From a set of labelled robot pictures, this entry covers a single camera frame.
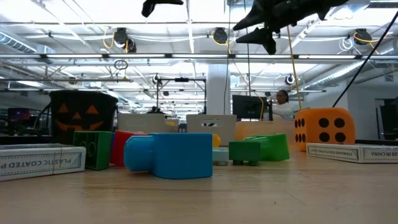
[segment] desk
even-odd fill
[[[165,180],[123,168],[0,182],[1,223],[397,223],[396,164],[292,152],[259,167]]]

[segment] blue toy block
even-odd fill
[[[165,179],[213,175],[213,136],[202,133],[161,133],[133,136],[124,146],[124,165]]]
[[[219,166],[228,165],[229,153],[226,147],[214,147],[213,148],[213,162],[216,162]]]

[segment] white column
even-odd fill
[[[207,114],[231,114],[231,86],[226,64],[209,64]]]

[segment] red toy block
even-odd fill
[[[124,166],[124,144],[131,136],[146,136],[144,133],[116,131],[114,134],[113,150],[110,163],[115,166]]]

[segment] computer monitor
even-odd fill
[[[28,108],[8,108],[8,120],[10,121],[28,121],[29,116]]]
[[[261,97],[264,102],[262,113],[267,113],[267,98]],[[232,112],[238,118],[260,119],[262,102],[257,96],[232,96]]]

